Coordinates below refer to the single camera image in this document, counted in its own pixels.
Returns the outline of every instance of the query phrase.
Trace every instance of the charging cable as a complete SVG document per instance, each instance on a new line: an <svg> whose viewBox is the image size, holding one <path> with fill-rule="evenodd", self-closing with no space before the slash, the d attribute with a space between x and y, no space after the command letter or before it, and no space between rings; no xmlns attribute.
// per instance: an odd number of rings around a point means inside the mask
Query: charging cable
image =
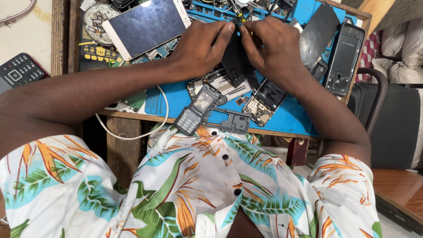
<svg viewBox="0 0 423 238"><path fill-rule="evenodd" d="M168 99L166 98L166 95L165 95L165 92L163 92L163 90L162 90L162 88L160 87L160 86L157 86L158 88L159 88L159 90L160 90L160 92L163 94L163 97L165 98L165 102L166 102L166 117L165 117L165 120L163 121L163 123L157 128L157 129L155 129L155 130L153 130L153 131L151 131L151 132L149 132L149 133L146 133L146 134L144 134L144 135L140 135L140 136L137 136L137 137L134 137L134 138L125 138L125 137L120 137L120 136L117 136L117 135L115 135L115 134L113 134L105 125L104 125L104 123L102 122L102 120L100 119L100 117L99 117L99 115L96 113L96 117L97 117L97 120L100 122L100 124L102 125L102 127L107 131L107 133L109 133L109 134L111 134L112 136L114 136L114 137L116 137L116 138L118 138L118 139L122 139L122 140L126 140L126 141L131 141L131 140L136 140L136 139L139 139L139 138L141 138L141 137L144 137L144 136L148 136L148 135L150 135L150 134L152 134L152 133L154 133L154 132L156 132L156 131L158 131L158 130L160 130L164 125L165 125L165 123L166 123L166 121L168 120L168 116L169 116L169 103L168 103Z"/></svg>

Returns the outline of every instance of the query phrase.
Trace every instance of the blue repair mat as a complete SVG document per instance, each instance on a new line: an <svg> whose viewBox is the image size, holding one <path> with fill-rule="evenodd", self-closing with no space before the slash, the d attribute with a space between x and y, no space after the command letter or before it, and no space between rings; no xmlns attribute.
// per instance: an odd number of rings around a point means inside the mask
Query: blue repair mat
<svg viewBox="0 0 423 238"><path fill-rule="evenodd" d="M194 9L187 10L187 13L206 22L214 22L218 20L230 21L232 18L235 17L235 14L230 11L221 13L219 11L216 11L216 8L214 8L214 6L196 1L193 1L192 3L194 4ZM301 25L307 24L320 5L321 2L315 0L298 0L295 9L292 11L288 18L288 22L291 21L293 18L296 18ZM344 10L335 7L333 8L333 10L338 16L340 23L343 22L345 18L350 19L354 23L354 25L357 23L357 18L347 15ZM257 8L253 10L253 15L259 19L263 19L266 13L267 11ZM283 18L283 16L277 14L272 15L278 18ZM327 63L329 63L328 60L332 45L333 44L330 43L330 45L326 47L325 52L323 52L323 54L321 55L321 58ZM257 75L258 82L261 83L264 77L258 71L256 71L255 73ZM188 106L191 103L191 99L188 95L187 88L185 86L187 82L188 80L161 86L169 102L170 118L178 117L184 107ZM146 100L145 112L150 115L166 116L166 103L157 87L149 89L147 91L147 94L148 97ZM251 94L252 92L248 92L244 94L244 97L251 97ZM225 105L219 106L219 108L241 112L242 108L245 106L245 103L239 106L235 103L236 99L227 102ZM222 121L227 120L227 114L218 111L213 111L213 114L209 117L208 122L220 124ZM303 106L301 106L301 104L299 104L299 102L291 95L289 95L282 103L282 105L279 106L272 118L266 123L265 127L260 127L256 123L251 122L250 128L286 133L296 133L308 136L319 136L316 130L314 129L310 118L305 112Z"/></svg>

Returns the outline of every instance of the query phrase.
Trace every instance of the phone keypad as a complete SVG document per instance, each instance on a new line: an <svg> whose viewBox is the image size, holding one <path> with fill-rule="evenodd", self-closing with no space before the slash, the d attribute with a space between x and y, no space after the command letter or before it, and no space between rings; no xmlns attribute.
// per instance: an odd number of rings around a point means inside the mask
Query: phone keypad
<svg viewBox="0 0 423 238"><path fill-rule="evenodd" d="M0 67L0 77L16 88L43 79L46 74L27 54L22 53Z"/></svg>

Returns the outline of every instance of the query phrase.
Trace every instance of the person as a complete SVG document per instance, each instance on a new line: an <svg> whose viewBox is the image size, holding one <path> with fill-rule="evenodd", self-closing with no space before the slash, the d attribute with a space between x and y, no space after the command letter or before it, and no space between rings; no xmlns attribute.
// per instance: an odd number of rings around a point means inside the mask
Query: person
<svg viewBox="0 0 423 238"><path fill-rule="evenodd" d="M298 99L324 139L307 179L253 134L200 127L186 136L168 125L150 135L126 191L75 136L72 124L122 98L205 75L233 31L230 22L195 21L170 57L1 94L0 187L14 237L382 237L369 138L302 65L299 31L274 17L244 22L242 43L251 64Z"/></svg>

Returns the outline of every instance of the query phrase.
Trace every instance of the metal hose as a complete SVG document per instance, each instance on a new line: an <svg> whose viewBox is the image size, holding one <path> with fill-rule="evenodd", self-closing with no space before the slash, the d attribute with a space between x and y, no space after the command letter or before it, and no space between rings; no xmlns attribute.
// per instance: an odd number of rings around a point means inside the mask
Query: metal hose
<svg viewBox="0 0 423 238"><path fill-rule="evenodd" d="M5 19L0 20L0 24L6 23L6 22L8 22L10 20L13 20L15 18L18 18L18 17L21 17L21 16L24 16L24 15L28 14L29 12L32 11L32 9L34 9L36 3L37 3L37 0L32 0L31 1L31 4L25 10L19 12L16 15L13 15L11 17L7 17Z"/></svg>

